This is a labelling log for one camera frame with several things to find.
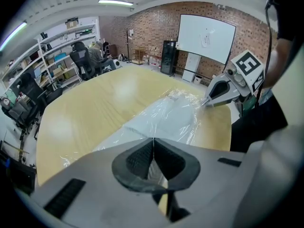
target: ceiling light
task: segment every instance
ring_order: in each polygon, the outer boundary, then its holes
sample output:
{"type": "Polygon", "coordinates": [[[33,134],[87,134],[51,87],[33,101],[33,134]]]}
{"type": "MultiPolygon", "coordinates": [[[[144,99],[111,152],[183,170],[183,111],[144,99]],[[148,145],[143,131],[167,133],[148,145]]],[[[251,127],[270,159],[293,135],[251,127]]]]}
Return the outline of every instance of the ceiling light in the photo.
{"type": "Polygon", "coordinates": [[[2,43],[2,45],[0,47],[0,51],[2,51],[4,49],[4,47],[6,46],[6,44],[8,44],[8,42],[26,25],[27,25],[26,22],[23,22],[17,28],[15,28],[15,30],[2,43]]]}
{"type": "Polygon", "coordinates": [[[120,4],[120,5],[133,5],[132,2],[126,2],[126,1],[120,1],[120,0],[99,0],[99,3],[105,3],[105,4],[120,4]]]}

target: table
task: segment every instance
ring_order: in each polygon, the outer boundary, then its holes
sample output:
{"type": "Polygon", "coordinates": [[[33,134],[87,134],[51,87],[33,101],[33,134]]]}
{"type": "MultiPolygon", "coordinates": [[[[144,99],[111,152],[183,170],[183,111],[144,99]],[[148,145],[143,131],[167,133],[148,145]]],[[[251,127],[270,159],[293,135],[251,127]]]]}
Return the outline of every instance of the table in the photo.
{"type": "MultiPolygon", "coordinates": [[[[69,90],[44,111],[37,141],[38,184],[85,154],[173,89],[204,92],[140,66],[128,66],[95,77],[69,90]]],[[[219,106],[201,116],[194,144],[229,150],[230,109],[219,106]]]]}

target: transparent plastic sheet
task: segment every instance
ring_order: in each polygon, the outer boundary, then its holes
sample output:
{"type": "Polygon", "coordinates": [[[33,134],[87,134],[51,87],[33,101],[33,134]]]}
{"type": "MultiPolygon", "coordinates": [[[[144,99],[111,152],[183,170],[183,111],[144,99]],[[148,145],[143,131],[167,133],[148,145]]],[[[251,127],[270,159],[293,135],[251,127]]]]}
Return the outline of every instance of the transparent plastic sheet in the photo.
{"type": "Polygon", "coordinates": [[[92,151],[99,151],[126,142],[148,137],[166,138],[192,144],[196,130],[201,124],[205,98],[185,90],[165,92],[140,114],[126,122],[122,128],[102,141],[92,151]]]}

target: white ceiling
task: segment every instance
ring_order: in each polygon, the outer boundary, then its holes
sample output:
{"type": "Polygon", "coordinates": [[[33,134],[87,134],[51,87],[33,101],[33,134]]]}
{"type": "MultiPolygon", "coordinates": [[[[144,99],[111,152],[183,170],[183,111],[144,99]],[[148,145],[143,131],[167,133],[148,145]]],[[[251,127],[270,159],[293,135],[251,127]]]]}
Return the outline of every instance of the white ceiling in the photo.
{"type": "MultiPolygon", "coordinates": [[[[227,5],[249,13],[256,18],[265,21],[264,6],[266,0],[126,0],[134,2],[130,7],[111,6],[98,4],[98,0],[27,0],[14,20],[8,25],[4,38],[13,31],[22,21],[28,25],[14,38],[17,44],[22,44],[30,38],[34,38],[40,32],[64,22],[75,16],[129,16],[146,8],[177,1],[207,1],[216,4],[227,5]]],[[[276,13],[270,13],[274,28],[276,27],[276,13]]],[[[8,55],[16,48],[16,43],[10,42],[3,54],[8,55]]]]}

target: person's arm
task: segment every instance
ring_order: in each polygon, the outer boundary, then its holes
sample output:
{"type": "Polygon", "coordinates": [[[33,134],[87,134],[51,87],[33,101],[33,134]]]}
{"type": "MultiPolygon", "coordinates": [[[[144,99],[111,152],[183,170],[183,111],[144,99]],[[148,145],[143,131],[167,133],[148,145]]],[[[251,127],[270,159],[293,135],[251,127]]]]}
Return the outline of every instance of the person's arm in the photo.
{"type": "Polygon", "coordinates": [[[269,67],[265,76],[263,88],[273,87],[282,75],[289,55],[292,42],[280,38],[271,52],[269,67]]]}

